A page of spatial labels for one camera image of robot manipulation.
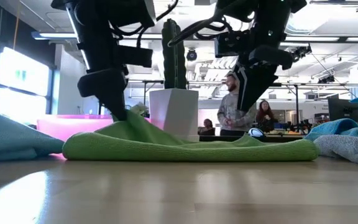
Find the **white planter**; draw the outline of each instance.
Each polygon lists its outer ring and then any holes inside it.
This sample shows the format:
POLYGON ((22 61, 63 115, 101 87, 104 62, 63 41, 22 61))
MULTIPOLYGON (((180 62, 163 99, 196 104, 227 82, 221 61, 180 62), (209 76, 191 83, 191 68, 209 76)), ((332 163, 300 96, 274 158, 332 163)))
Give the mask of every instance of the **white planter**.
POLYGON ((151 123, 190 141, 198 141, 198 91, 167 89, 149 95, 151 123))

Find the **pink bin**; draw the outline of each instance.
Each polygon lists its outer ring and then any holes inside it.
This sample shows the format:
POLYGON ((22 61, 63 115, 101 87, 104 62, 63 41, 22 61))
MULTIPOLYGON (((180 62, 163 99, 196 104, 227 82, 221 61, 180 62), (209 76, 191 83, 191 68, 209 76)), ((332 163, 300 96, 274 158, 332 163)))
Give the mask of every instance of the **pink bin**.
POLYGON ((112 123, 110 115, 45 115, 38 119, 37 129, 44 134, 66 141, 74 134, 94 132, 112 123))

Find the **green cactus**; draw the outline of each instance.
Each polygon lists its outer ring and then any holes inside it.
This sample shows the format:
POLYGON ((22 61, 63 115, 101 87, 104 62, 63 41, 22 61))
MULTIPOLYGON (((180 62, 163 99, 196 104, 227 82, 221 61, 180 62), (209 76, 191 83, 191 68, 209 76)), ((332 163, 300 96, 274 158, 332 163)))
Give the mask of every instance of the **green cactus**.
POLYGON ((168 42, 180 33, 180 27, 172 20, 164 22, 162 33, 162 53, 164 56, 164 87, 186 89, 185 46, 180 42, 168 47, 168 42))

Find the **computer screen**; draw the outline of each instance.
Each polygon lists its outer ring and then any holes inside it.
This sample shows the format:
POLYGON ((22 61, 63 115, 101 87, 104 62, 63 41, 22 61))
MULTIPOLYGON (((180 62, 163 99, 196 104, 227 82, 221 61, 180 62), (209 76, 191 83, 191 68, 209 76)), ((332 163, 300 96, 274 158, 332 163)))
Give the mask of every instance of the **computer screen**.
POLYGON ((329 120, 349 118, 358 122, 358 103, 349 100, 328 99, 329 120))

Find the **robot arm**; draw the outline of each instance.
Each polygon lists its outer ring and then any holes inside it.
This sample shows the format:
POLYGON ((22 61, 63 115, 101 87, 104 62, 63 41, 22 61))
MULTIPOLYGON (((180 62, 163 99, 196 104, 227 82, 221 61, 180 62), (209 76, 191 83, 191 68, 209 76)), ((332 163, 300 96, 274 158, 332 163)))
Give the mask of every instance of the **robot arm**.
MULTIPOLYGON (((125 120, 126 64, 151 67, 153 52, 140 48, 141 34, 167 15, 177 2, 156 19, 152 0, 53 0, 53 8, 68 12, 78 37, 78 49, 82 51, 87 66, 87 75, 78 82, 81 96, 96 96, 115 118, 125 120), (119 29, 136 22, 142 26, 133 32, 119 29), (122 36, 139 31, 137 47, 119 45, 122 36)), ((306 0, 218 0, 212 18, 187 27, 168 45, 175 45, 196 34, 203 39, 215 39, 217 57, 238 55, 234 68, 240 80, 238 109, 248 111, 277 79, 274 75, 277 67, 291 68, 292 54, 278 47, 285 39, 284 30, 290 13, 305 5, 306 0), (255 17, 249 19, 252 12, 255 17), (253 21, 252 28, 244 32, 233 31, 224 16, 243 22, 253 21), (209 37, 197 33, 205 27, 222 30, 212 26, 212 22, 224 24, 229 32, 209 37)))

